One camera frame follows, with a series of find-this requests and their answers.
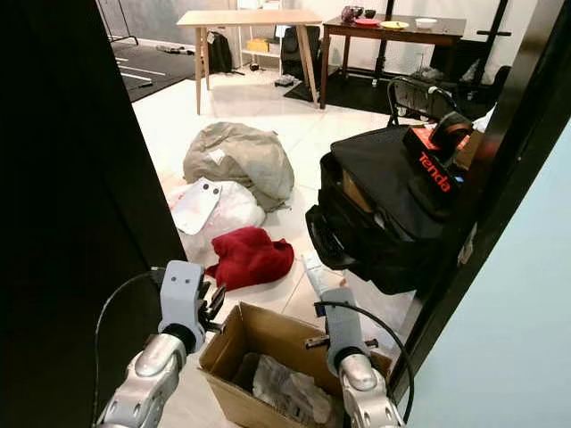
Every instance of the white wall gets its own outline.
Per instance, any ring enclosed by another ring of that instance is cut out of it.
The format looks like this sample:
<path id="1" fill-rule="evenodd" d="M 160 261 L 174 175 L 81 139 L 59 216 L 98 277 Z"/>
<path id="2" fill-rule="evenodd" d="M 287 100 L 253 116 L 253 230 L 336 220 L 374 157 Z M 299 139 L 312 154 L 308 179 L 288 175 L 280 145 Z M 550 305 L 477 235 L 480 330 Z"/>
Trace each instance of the white wall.
<path id="1" fill-rule="evenodd" d="M 307 8 L 317 13 L 323 21 L 329 21 L 341 13 L 347 4 L 362 4 L 367 9 L 384 12 L 386 1 L 379 0 L 284 0 L 288 7 Z M 489 29 L 499 0 L 396 0 L 394 14 L 421 15 L 441 18 L 460 18 L 468 20 L 465 39 L 485 41 L 486 36 L 478 36 L 479 29 Z M 497 39 L 486 74 L 494 76 L 502 65 L 511 65 L 531 18 L 537 0 L 511 0 L 504 15 L 500 30 L 511 31 L 512 37 Z M 340 64 L 343 59 L 343 37 L 332 37 L 329 62 Z M 349 63 L 353 67 L 375 68 L 380 42 L 367 39 L 352 39 Z M 430 63 L 433 47 L 413 45 L 411 43 L 389 42 L 385 69 L 401 73 L 411 73 L 422 61 Z"/>
<path id="2" fill-rule="evenodd" d="M 571 426 L 571 122 L 417 375 L 412 428 Z"/>

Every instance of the black floor mat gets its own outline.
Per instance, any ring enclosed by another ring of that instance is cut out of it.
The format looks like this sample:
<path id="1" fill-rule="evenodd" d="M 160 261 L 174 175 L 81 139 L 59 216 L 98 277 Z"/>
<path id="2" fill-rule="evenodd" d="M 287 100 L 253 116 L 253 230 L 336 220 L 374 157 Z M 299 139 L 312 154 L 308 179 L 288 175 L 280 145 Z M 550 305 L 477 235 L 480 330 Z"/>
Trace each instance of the black floor mat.
<path id="1" fill-rule="evenodd" d="M 150 46 L 122 43 L 113 43 L 112 48 L 115 53 L 115 58 L 118 59 L 118 64 L 121 66 L 119 70 L 131 102 L 154 94 L 185 78 L 194 79 L 193 55 L 164 53 Z M 164 76 L 149 71 L 164 73 Z M 137 76 L 137 78 L 124 76 L 125 74 Z M 151 79 L 153 84 L 143 86 L 149 83 L 145 78 Z"/>
<path id="2" fill-rule="evenodd" d="M 349 109 L 391 114 L 391 105 L 386 94 L 387 81 L 379 80 L 377 87 L 371 85 L 372 78 L 349 76 L 345 78 L 335 72 L 327 79 L 327 104 Z M 310 101 L 310 91 L 301 83 L 284 96 Z"/>

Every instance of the black cable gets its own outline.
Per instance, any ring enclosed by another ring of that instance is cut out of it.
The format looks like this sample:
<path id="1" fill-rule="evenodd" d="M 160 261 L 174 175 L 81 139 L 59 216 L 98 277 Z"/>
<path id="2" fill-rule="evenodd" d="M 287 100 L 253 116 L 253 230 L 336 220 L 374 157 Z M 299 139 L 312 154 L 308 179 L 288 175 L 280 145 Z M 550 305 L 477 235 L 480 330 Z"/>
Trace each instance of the black cable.
<path id="1" fill-rule="evenodd" d="M 375 315 L 371 314 L 370 312 L 368 312 L 365 309 L 359 308 L 357 306 L 353 306 L 349 303 L 345 303 L 343 301 L 323 300 L 323 301 L 316 301 L 315 303 L 313 303 L 313 306 L 315 306 L 315 307 L 318 307 L 318 306 L 332 306 L 332 307 L 338 306 L 340 308 L 347 308 L 347 309 L 354 310 L 356 312 L 363 314 L 365 317 L 370 318 L 375 323 L 377 323 L 378 325 L 383 327 L 383 329 L 387 333 L 390 334 L 390 336 L 393 338 L 393 340 L 396 342 L 397 346 L 401 350 L 401 355 L 404 358 L 404 362 L 405 362 L 406 367 L 407 367 L 407 373 L 409 374 L 409 399 L 407 400 L 407 407 L 404 411 L 404 416 L 402 417 L 402 420 L 404 421 L 404 423 L 407 423 L 409 421 L 410 411 L 412 410 L 412 401 L 414 400 L 414 372 L 412 371 L 412 363 L 410 362 L 410 355 L 407 352 L 407 350 L 404 348 L 404 345 L 402 344 L 401 339 L 399 339 L 399 336 L 397 336 L 396 333 L 394 332 L 394 330 L 391 327 L 389 327 L 385 323 L 385 321 L 383 321 L 379 317 L 376 317 Z"/>
<path id="2" fill-rule="evenodd" d="M 153 267 L 153 270 L 149 270 L 147 272 L 144 272 L 142 274 L 133 276 L 132 278 L 128 279 L 127 281 L 125 281 L 123 284 L 121 284 L 112 294 L 111 296 L 109 296 L 109 298 L 105 301 L 105 303 L 103 304 L 103 307 L 101 308 L 101 311 L 99 312 L 99 318 L 97 318 L 97 324 L 95 325 L 95 333 L 94 333 L 94 372 L 93 372 L 93 402 L 92 402 L 92 406 L 91 406 L 91 424 L 89 425 L 91 428 L 95 428 L 95 424 L 97 423 L 97 406 L 98 403 L 97 401 L 99 400 L 99 328 L 101 327 L 101 323 L 103 321 L 103 316 L 105 315 L 105 311 L 107 310 L 107 307 L 109 306 L 109 304 L 113 301 L 113 299 L 115 299 L 115 297 L 117 297 L 117 295 L 126 287 L 128 287 L 129 285 L 134 284 L 135 282 L 137 282 L 140 279 L 144 279 L 144 278 L 151 278 L 154 280 L 154 282 L 156 284 L 160 284 L 162 282 L 161 280 L 161 273 L 164 276 L 164 271 L 165 269 L 163 267 Z"/>

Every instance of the red plate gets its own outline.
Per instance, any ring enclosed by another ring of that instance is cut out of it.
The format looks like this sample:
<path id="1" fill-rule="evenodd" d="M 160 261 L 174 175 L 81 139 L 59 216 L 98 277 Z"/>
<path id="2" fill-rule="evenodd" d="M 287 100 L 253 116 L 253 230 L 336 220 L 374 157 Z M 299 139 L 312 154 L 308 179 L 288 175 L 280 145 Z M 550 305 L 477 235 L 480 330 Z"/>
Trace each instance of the red plate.
<path id="1" fill-rule="evenodd" d="M 381 21 L 375 20 L 374 18 L 358 18 L 357 20 L 355 20 L 355 23 L 357 25 L 367 25 L 369 27 L 374 27 L 380 24 Z"/>

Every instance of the black suitcase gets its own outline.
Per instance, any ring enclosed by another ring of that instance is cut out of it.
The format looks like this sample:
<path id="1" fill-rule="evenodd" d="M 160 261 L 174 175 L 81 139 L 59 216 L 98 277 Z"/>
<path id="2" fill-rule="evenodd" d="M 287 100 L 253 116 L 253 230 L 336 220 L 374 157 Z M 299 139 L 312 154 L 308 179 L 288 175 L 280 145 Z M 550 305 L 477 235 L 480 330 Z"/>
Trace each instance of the black suitcase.
<path id="1" fill-rule="evenodd" d="M 333 143 L 320 162 L 319 205 L 306 213 L 323 263 L 347 268 L 386 294 L 429 283 L 443 230 L 409 190 L 417 171 L 402 143 L 407 129 L 384 128 Z M 366 212 L 343 190 L 344 170 L 374 212 Z"/>

